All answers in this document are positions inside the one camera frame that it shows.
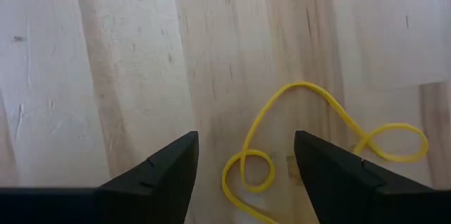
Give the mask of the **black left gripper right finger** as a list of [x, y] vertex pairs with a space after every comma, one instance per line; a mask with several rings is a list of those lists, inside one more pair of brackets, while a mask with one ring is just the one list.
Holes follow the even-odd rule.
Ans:
[[320, 224], [433, 224], [433, 190], [304, 130], [295, 158]]

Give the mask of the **yellow rubber band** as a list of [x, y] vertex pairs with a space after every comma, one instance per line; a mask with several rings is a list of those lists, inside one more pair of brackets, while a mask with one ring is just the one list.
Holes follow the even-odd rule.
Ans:
[[[232, 191], [230, 190], [228, 184], [227, 184], [227, 176], [230, 168], [234, 163], [240, 164], [240, 178], [242, 185], [244, 188], [251, 193], [260, 193], [265, 190], [267, 190], [271, 184], [273, 183], [273, 180], [275, 178], [275, 165], [272, 162], [271, 158], [268, 154], [259, 151], [257, 149], [250, 149], [249, 145], [250, 142], [257, 131], [259, 124], [263, 120], [266, 113], [270, 110], [270, 108], [277, 102], [279, 97], [281, 97], [285, 92], [287, 92], [289, 89], [292, 89], [294, 87], [305, 87], [307, 89], [310, 89], [313, 92], [316, 92], [320, 96], [322, 96], [327, 103], [333, 108], [333, 110], [342, 118], [342, 120], [345, 122], [345, 124], [354, 131], [357, 136], [359, 137], [359, 142], [357, 143], [356, 147], [353, 149], [353, 154], [360, 154], [362, 149], [366, 146], [368, 146], [377, 156], [385, 159], [386, 161], [393, 161], [393, 162], [415, 162], [419, 159], [423, 158], [429, 148], [429, 141], [427, 136], [421, 131], [419, 128], [414, 127], [413, 125], [410, 125], [408, 123], [386, 123], [370, 132], [367, 132], [363, 130], [353, 119], [352, 117], [345, 111], [345, 109], [340, 105], [340, 103], [324, 88], [315, 85], [311, 82], [294, 82], [287, 84], [283, 87], [281, 87], [272, 97], [271, 99], [265, 104], [265, 106], [260, 110], [258, 116], [252, 123], [251, 128], [249, 129], [249, 132], [247, 133], [247, 136], [244, 140], [244, 144], [242, 146], [242, 150], [235, 155], [233, 155], [225, 165], [222, 171], [221, 176], [221, 188], [223, 190], [223, 193], [228, 198], [228, 200], [235, 205], [238, 209], [241, 211], [244, 211], [245, 213], [248, 213], [250, 216], [256, 218], [257, 220], [260, 220], [264, 222], [265, 224], [279, 224], [274, 219], [259, 213], [257, 210], [253, 209], [251, 206], [247, 205], [245, 202], [240, 200], [238, 197], [236, 197]], [[413, 132], [417, 134], [420, 137], [421, 140], [421, 146], [419, 147], [419, 150], [411, 155], [407, 156], [398, 156], [394, 154], [389, 154], [388, 152], [381, 149], [377, 144], [374, 143], [373, 139], [374, 137], [380, 135], [383, 132], [387, 132], [390, 130], [408, 130], [410, 132]], [[257, 186], [254, 185], [248, 185], [246, 178], [245, 178], [245, 163], [246, 158], [248, 156], [258, 156], [263, 158], [267, 164], [268, 164], [268, 175], [266, 179]]]

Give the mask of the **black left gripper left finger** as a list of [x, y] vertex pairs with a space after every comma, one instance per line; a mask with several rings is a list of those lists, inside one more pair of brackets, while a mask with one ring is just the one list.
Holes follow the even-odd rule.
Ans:
[[100, 186], [101, 224], [183, 224], [197, 175], [199, 135], [191, 131]]

